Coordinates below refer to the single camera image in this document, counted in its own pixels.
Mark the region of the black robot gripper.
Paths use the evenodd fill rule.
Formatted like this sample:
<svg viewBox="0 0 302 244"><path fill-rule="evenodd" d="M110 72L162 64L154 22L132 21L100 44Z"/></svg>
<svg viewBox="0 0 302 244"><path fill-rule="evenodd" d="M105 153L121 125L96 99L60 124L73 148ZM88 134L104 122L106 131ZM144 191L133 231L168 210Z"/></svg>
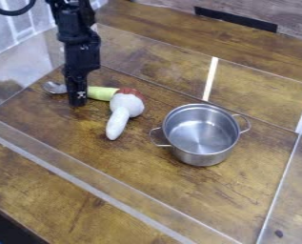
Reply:
<svg viewBox="0 0 302 244"><path fill-rule="evenodd" d="M69 104L82 107L88 103L88 80L100 68L101 37L93 25L97 23L90 0L45 0L58 26L58 40L65 43L65 76Z"/></svg>

